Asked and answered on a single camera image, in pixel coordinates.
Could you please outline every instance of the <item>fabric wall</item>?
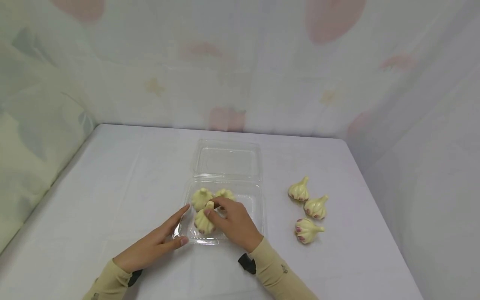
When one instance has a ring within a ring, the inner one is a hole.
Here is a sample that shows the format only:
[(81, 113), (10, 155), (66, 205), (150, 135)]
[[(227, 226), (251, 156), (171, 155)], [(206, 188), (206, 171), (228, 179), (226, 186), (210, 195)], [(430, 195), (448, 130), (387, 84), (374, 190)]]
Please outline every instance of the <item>fabric wall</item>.
[(347, 139), (425, 300), (480, 299), (479, 28), (468, 1)]
[(27, 2), (99, 122), (344, 137), (462, 1)]
[(95, 123), (21, 1), (0, 1), (0, 252)]

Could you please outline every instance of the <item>garlic clove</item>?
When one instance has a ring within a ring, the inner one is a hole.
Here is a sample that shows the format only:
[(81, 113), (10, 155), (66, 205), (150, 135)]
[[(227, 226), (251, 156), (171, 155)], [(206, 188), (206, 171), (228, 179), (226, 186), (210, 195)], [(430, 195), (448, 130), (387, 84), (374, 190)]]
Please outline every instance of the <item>garlic clove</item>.
[(327, 209), (325, 207), (325, 202), (328, 200), (328, 195), (324, 195), (322, 198), (318, 199), (309, 199), (305, 202), (303, 210), (309, 216), (314, 217), (317, 220), (325, 218), (327, 215)]
[(303, 244), (313, 242), (316, 234), (324, 231), (325, 228), (316, 226), (307, 218), (299, 219), (297, 223), (295, 223), (295, 233), (297, 234), (298, 240)]
[(305, 176), (299, 183), (292, 184), (288, 188), (288, 195), (298, 201), (307, 201), (310, 196), (307, 190), (308, 179), (308, 176)]
[(215, 231), (215, 225), (205, 216), (205, 209), (213, 209), (215, 204), (212, 201), (208, 201), (204, 209), (201, 209), (195, 216), (195, 227), (201, 234), (208, 235)]
[(192, 195), (192, 205), (195, 211), (200, 211), (207, 202), (213, 198), (212, 192), (206, 188), (201, 188)]
[(228, 198), (233, 201), (237, 199), (235, 198), (235, 195), (232, 193), (232, 191), (227, 189), (221, 189), (215, 193), (215, 197), (220, 197), (220, 196), (224, 198)]

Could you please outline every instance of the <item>clear plastic container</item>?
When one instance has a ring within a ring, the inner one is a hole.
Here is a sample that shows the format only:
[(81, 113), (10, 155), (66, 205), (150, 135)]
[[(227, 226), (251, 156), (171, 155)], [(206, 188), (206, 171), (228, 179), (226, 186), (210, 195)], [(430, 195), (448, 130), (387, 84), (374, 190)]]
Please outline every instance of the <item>clear plastic container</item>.
[[(199, 140), (192, 160), (193, 178), (185, 189), (185, 204), (200, 188), (213, 194), (221, 189), (233, 192), (237, 202), (243, 203), (260, 233), (264, 234), (264, 198), (262, 194), (262, 162), (257, 144)], [(186, 236), (190, 243), (217, 245), (227, 237), (217, 229), (203, 235), (194, 226), (196, 211), (193, 207), (183, 216), (173, 238)]]

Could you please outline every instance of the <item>white tablecloth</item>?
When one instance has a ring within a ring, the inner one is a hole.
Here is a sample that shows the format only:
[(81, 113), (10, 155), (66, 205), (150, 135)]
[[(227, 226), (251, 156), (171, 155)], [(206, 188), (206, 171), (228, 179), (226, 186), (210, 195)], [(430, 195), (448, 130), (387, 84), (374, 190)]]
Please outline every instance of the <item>white tablecloth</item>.
[[(322, 300), (421, 300), (345, 142), (100, 125), (0, 256), (0, 298), (80, 299), (108, 259), (183, 204), (199, 139), (258, 143), (267, 238)], [(327, 193), (326, 231), (304, 246), (287, 188)], [(236, 246), (188, 245), (145, 270), (127, 300), (270, 299)]]

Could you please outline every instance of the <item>beige sleeve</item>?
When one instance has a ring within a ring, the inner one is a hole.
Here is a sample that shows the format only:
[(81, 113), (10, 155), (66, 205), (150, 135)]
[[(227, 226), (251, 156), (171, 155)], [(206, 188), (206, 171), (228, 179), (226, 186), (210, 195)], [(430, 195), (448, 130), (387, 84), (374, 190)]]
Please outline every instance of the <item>beige sleeve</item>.
[(121, 300), (131, 276), (110, 260), (83, 300)]
[(318, 300), (267, 239), (264, 238), (249, 256), (255, 260), (257, 278), (276, 300)]

